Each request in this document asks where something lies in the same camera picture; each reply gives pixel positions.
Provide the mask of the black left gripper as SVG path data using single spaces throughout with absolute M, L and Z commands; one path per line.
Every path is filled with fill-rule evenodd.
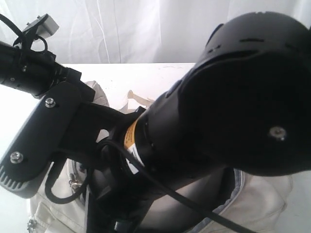
M 95 97 L 95 91 L 89 87 L 87 84 L 81 81 L 82 73 L 69 68 L 64 67 L 56 62 L 56 55 L 52 52 L 46 52 L 43 55 L 44 58 L 40 60 L 40 68 L 48 73 L 46 78 L 39 75 L 40 79 L 35 81 L 39 84 L 39 88 L 34 93 L 34 97 L 40 99 L 43 97 L 50 89 L 57 86 L 60 83 L 67 82 L 75 86 L 81 93 L 81 97 L 85 101 L 93 101 Z

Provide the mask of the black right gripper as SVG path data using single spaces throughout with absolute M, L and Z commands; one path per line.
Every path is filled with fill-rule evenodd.
M 191 183 L 194 149 L 184 141 L 157 150 L 145 136 L 89 141 L 98 165 L 90 182 L 107 231 L 133 233 L 151 205 Z

